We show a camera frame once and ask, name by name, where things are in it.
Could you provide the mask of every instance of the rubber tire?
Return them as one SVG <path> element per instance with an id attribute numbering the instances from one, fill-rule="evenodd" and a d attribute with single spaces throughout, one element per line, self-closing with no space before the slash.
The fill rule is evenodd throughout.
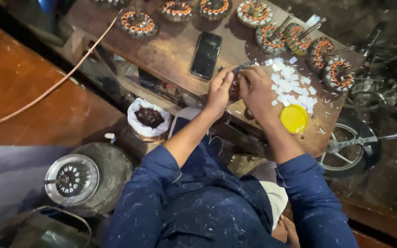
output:
<path id="1" fill-rule="evenodd" d="M 89 143 L 76 148 L 71 154 L 91 158 L 99 169 L 99 185 L 96 192 L 85 202 L 69 206 L 66 210 L 81 217 L 94 217 L 107 214 L 116 206 L 125 183 L 133 174 L 134 163 L 129 155 L 110 143 Z"/>
<path id="2" fill-rule="evenodd" d="M 351 127 L 360 137 L 371 137 L 374 135 L 372 129 L 350 111 L 341 111 L 337 123 Z M 325 170 L 324 176 L 330 178 L 346 178 L 357 174 L 363 174 L 372 169 L 375 164 L 379 162 L 381 158 L 381 149 L 382 146 L 380 141 L 370 143 L 369 145 L 366 145 L 363 157 L 355 166 L 343 171 L 333 171 L 323 167 Z"/>

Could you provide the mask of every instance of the man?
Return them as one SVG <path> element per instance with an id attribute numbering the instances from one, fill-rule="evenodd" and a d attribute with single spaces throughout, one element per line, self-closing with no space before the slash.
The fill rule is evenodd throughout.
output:
<path id="1" fill-rule="evenodd" d="M 234 68 L 211 81 L 204 110 L 177 115 L 173 136 L 142 159 L 102 247 L 357 247 L 322 167 L 305 154 L 272 107 L 272 80 L 259 67 L 236 76 L 245 105 L 267 137 L 278 165 L 273 169 L 270 162 L 268 171 L 276 176 L 257 179 L 267 177 L 263 171 L 239 179 L 218 161 L 207 131 L 228 104 Z M 278 224 L 284 221 L 289 230 L 288 244 L 271 235 L 283 211 L 277 206 L 280 190 L 289 196 L 298 233 L 292 235 L 289 220 L 281 217 Z"/>

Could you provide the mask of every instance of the motorcycle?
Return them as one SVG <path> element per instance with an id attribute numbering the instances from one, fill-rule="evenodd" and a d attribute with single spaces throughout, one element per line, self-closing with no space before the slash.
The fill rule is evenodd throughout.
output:
<path id="1" fill-rule="evenodd" d="M 382 111 L 397 121 L 397 111 L 387 111 L 397 106 L 397 51 L 384 52 L 381 56 L 374 48 L 378 46 L 376 40 L 384 28 L 385 24 L 379 23 L 367 42 L 357 50 L 366 58 L 362 82 L 350 91 L 326 152 L 318 159 L 327 177 L 350 177 L 371 170 L 381 158 L 381 141 L 397 138 L 397 133 L 378 137 L 356 114 Z"/>

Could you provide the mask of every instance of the black phone screen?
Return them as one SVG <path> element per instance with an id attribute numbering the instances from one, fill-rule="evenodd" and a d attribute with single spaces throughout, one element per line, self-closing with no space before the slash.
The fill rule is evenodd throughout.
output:
<path id="1" fill-rule="evenodd" d="M 191 73 L 206 79 L 211 79 L 217 63 L 221 46 L 221 37 L 208 32 L 202 32 L 198 37 L 198 45 L 194 61 L 192 61 Z"/>

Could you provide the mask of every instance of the paint-stained shirt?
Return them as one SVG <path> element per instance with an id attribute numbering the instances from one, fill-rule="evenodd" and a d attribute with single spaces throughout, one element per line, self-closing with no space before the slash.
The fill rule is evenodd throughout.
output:
<path id="1" fill-rule="evenodd" d="M 288 247 L 271 236 L 272 209 L 253 177 L 239 179 L 201 143 L 180 170 L 163 146 L 125 185 L 102 248 Z M 277 167 L 301 247 L 358 247 L 323 168 L 305 154 Z"/>

